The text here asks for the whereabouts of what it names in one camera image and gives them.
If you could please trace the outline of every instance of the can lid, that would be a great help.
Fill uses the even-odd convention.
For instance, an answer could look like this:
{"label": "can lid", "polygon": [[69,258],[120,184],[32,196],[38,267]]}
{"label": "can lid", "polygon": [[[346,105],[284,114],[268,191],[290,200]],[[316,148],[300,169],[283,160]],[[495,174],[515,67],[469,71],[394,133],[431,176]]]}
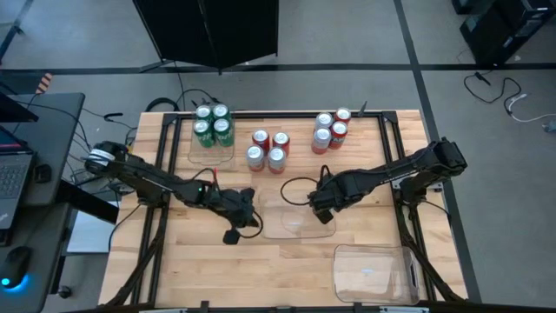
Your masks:
{"label": "can lid", "polygon": [[196,132],[205,132],[209,129],[209,123],[207,121],[197,121],[193,128]]}
{"label": "can lid", "polygon": [[284,132],[276,133],[275,142],[278,144],[286,144],[289,140],[288,134]]}
{"label": "can lid", "polygon": [[229,127],[228,121],[226,121],[223,118],[221,118],[219,120],[216,120],[216,122],[215,122],[215,130],[216,131],[224,131],[224,130],[227,130],[228,127]]}
{"label": "can lid", "polygon": [[250,146],[249,149],[247,149],[247,158],[249,159],[258,159],[259,157],[262,156],[262,149],[259,146]]}
{"label": "can lid", "polygon": [[344,135],[348,132],[348,126],[344,122],[336,122],[332,125],[332,130],[338,135]]}
{"label": "can lid", "polygon": [[195,111],[198,117],[208,117],[210,115],[210,108],[208,105],[201,105]]}
{"label": "can lid", "polygon": [[336,111],[336,114],[338,115],[339,118],[341,118],[342,120],[347,120],[351,118],[351,111],[347,108],[339,108]]}
{"label": "can lid", "polygon": [[258,142],[265,141],[268,138],[268,133],[266,130],[255,130],[253,138]]}
{"label": "can lid", "polygon": [[228,107],[224,104],[218,104],[213,108],[216,117],[224,117],[228,114]]}
{"label": "can lid", "polygon": [[314,133],[314,137],[320,141],[328,140],[330,139],[330,136],[331,134],[329,129],[319,129]]}
{"label": "can lid", "polygon": [[281,148],[272,148],[268,153],[268,159],[270,161],[281,161],[286,157],[286,153]]}
{"label": "can lid", "polygon": [[321,114],[319,114],[316,119],[319,121],[319,123],[322,124],[330,124],[330,122],[332,122],[332,116],[330,115],[330,113],[327,112],[322,112]]}

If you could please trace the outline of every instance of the laptop keyboard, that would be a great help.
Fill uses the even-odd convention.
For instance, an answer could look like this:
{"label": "laptop keyboard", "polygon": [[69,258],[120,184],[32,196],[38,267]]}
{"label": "laptop keyboard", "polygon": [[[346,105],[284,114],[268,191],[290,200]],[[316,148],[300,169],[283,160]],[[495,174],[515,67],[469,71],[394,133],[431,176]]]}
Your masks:
{"label": "laptop keyboard", "polygon": [[17,197],[26,176],[26,165],[0,164],[0,198]]}

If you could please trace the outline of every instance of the white cable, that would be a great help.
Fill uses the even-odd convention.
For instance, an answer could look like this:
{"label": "white cable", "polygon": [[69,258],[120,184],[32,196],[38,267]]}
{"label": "white cable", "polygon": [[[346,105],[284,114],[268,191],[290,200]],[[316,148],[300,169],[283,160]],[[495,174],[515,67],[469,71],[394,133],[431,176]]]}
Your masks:
{"label": "white cable", "polygon": [[551,113],[551,114],[545,114],[545,115],[543,115],[543,116],[534,117],[534,118],[527,119],[527,120],[518,119],[517,117],[515,117],[515,116],[513,115],[512,106],[513,106],[515,103],[517,103],[519,100],[525,99],[526,97],[527,97],[527,94],[522,94],[522,95],[520,95],[519,97],[513,97],[513,98],[511,99],[510,105],[507,106],[507,109],[510,111],[510,117],[512,117],[514,120],[516,120],[516,121],[518,121],[518,122],[520,122],[520,123],[530,123],[530,122],[538,121],[538,120],[540,120],[540,119],[542,119],[542,118],[545,118],[545,117],[556,117],[556,113]]}

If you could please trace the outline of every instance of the soda can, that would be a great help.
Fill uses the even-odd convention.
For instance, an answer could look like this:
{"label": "soda can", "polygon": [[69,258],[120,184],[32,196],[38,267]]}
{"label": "soda can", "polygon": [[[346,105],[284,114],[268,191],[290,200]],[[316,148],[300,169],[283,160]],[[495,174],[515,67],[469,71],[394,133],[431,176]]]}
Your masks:
{"label": "soda can", "polygon": [[332,124],[332,140],[330,140],[330,149],[339,149],[346,140],[346,135],[348,133],[348,126],[344,122],[336,122]]}
{"label": "soda can", "polygon": [[215,116],[215,119],[225,119],[228,122],[232,123],[232,116],[229,113],[229,109],[226,106],[226,104],[217,104],[213,109],[212,109],[212,115]]}
{"label": "soda can", "polygon": [[319,129],[313,134],[313,143],[311,143],[311,150],[316,154],[323,154],[328,150],[332,134],[329,129]]}
{"label": "soda can", "polygon": [[276,133],[272,137],[272,146],[282,148],[286,152],[286,157],[289,156],[289,136],[285,132]]}
{"label": "soda can", "polygon": [[272,148],[268,153],[268,169],[273,174],[281,174],[286,169],[286,152],[282,148]]}
{"label": "soda can", "polygon": [[229,147],[234,144],[234,131],[230,123],[223,118],[215,122],[215,136],[222,147]]}
{"label": "soda can", "polygon": [[252,145],[247,149],[247,165],[252,171],[264,169],[264,151],[258,145]]}
{"label": "soda can", "polygon": [[201,146],[211,148],[215,145],[215,138],[213,137],[209,122],[204,120],[195,122],[193,131],[195,132]]}
{"label": "soda can", "polygon": [[351,120],[351,111],[346,108],[339,108],[334,114],[335,122],[344,122],[346,125],[349,124]]}
{"label": "soda can", "polygon": [[199,105],[199,107],[195,111],[195,114],[197,115],[198,121],[207,121],[208,124],[212,124],[212,122],[214,121],[212,110],[208,105]]}
{"label": "soda can", "polygon": [[334,119],[332,118],[330,113],[322,112],[316,117],[316,121],[314,122],[314,130],[319,130],[321,128],[329,129],[333,123]]}
{"label": "soda can", "polygon": [[265,156],[268,154],[270,150],[270,137],[266,130],[255,130],[253,133],[253,143],[262,148]]}

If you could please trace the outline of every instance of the green soda can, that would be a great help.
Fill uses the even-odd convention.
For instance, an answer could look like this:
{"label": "green soda can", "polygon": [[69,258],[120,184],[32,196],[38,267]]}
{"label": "green soda can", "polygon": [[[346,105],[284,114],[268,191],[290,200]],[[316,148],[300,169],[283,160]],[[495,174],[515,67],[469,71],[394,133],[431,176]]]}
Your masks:
{"label": "green soda can", "polygon": [[208,105],[200,105],[195,111],[198,121],[207,121],[208,124],[212,124],[214,118],[212,116],[212,110]]}
{"label": "green soda can", "polygon": [[201,146],[211,148],[215,145],[215,138],[213,137],[209,122],[203,120],[195,122],[193,131],[197,135]]}
{"label": "green soda can", "polygon": [[218,104],[212,108],[212,115],[215,117],[215,120],[223,118],[232,123],[232,116],[229,113],[229,109],[226,104]]}
{"label": "green soda can", "polygon": [[234,131],[230,122],[223,118],[215,122],[215,136],[222,147],[229,147],[234,144]]}

